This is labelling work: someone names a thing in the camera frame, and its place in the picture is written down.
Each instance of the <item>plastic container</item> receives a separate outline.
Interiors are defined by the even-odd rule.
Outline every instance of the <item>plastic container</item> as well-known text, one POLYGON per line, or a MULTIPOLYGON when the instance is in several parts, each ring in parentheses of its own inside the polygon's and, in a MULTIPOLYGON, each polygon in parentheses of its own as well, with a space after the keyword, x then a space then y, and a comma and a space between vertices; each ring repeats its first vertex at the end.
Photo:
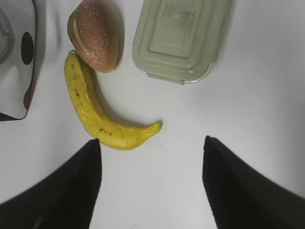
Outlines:
POLYGON ((149 77, 204 78, 216 61, 232 0, 144 0, 132 58, 149 77))

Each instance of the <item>banana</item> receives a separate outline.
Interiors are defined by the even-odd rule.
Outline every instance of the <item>banana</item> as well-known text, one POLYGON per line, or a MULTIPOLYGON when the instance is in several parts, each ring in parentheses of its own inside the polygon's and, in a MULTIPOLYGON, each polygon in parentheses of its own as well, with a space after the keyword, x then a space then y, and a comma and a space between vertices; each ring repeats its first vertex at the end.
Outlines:
POLYGON ((79 119, 86 131, 102 144, 114 149, 131 150, 160 131, 161 124, 158 122, 146 128, 114 122, 99 102, 88 65, 75 50, 69 52, 64 71, 70 98, 79 119))

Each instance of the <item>white table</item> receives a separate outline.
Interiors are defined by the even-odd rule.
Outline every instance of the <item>white table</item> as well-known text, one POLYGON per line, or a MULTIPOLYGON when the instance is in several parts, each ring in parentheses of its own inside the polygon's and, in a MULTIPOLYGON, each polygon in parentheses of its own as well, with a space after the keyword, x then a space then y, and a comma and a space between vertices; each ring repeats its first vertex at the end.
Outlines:
MULTIPOLYGON (((67 20, 80 0, 36 1, 41 71, 28 116, 0 123, 0 202, 45 178, 91 139, 63 72, 73 49, 67 20)), ((142 1, 114 2, 124 18, 125 49, 116 71, 98 75, 105 101, 117 120, 163 120, 163 129, 133 151, 102 146, 91 228, 215 229, 201 180, 206 135, 305 197, 305 2, 237 1, 221 58, 208 77, 184 86, 137 70, 131 53, 142 1)))

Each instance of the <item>black object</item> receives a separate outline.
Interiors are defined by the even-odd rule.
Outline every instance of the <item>black object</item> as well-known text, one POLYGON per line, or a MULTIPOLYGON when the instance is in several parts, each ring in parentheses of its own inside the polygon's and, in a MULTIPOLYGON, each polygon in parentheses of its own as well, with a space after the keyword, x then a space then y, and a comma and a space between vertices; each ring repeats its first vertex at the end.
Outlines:
POLYGON ((99 140, 54 173, 0 205, 1 229, 87 229, 102 180, 99 140))
POLYGON ((219 229, 305 228, 304 199, 265 178, 209 136, 203 184, 219 229))
POLYGON ((24 33, 21 40, 21 58, 25 65, 30 64, 34 58, 34 41, 28 32, 24 33))

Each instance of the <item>container lid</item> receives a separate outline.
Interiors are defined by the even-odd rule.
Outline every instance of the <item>container lid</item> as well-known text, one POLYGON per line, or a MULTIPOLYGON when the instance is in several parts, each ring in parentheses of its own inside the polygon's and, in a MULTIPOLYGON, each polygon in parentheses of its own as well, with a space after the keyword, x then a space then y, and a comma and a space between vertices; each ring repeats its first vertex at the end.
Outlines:
POLYGON ((144 0, 132 58, 148 76, 204 78, 217 58, 232 0, 144 0))

